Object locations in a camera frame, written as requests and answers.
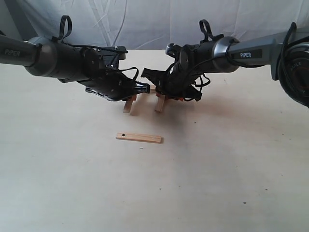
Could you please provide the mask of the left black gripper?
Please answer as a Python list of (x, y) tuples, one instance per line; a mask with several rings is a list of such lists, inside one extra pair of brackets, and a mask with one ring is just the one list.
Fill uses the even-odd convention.
[(126, 69), (116, 69), (108, 67), (100, 70), (95, 76), (89, 77), (84, 82), (85, 91), (103, 97), (111, 102), (126, 101), (132, 97), (137, 99), (138, 94), (148, 92), (148, 84), (137, 80), (139, 75), (138, 68), (129, 68), (128, 70), (136, 70), (133, 78), (128, 78), (124, 72)]

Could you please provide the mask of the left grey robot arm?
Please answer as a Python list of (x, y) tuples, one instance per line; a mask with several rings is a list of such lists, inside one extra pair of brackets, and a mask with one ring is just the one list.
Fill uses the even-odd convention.
[(112, 102), (150, 92), (150, 85), (137, 81), (137, 74), (128, 78), (125, 70), (118, 68), (126, 53), (124, 46), (69, 45), (43, 36), (29, 41), (0, 37), (2, 64), (23, 66), (34, 76), (55, 78), (62, 83), (77, 82), (85, 86), (86, 92)]

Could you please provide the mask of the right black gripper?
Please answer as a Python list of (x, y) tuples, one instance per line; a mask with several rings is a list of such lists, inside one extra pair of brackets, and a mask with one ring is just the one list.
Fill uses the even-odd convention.
[(188, 69), (184, 69), (180, 61), (176, 61), (165, 71), (144, 68), (141, 77), (147, 78), (156, 86), (156, 90), (167, 95), (169, 100), (199, 101), (202, 92), (193, 87), (193, 84), (202, 75), (201, 65), (194, 63)]

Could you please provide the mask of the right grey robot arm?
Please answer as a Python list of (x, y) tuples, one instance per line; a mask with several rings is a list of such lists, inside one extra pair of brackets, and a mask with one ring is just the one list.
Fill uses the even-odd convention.
[(169, 44), (166, 54), (174, 62), (164, 71), (144, 69), (159, 94), (169, 99), (199, 101), (209, 73), (232, 73), (238, 68), (270, 66), (271, 77), (297, 103), (309, 104), (309, 29), (292, 23), (286, 32), (241, 42), (231, 36), (213, 35), (201, 20), (204, 39), (198, 44)]

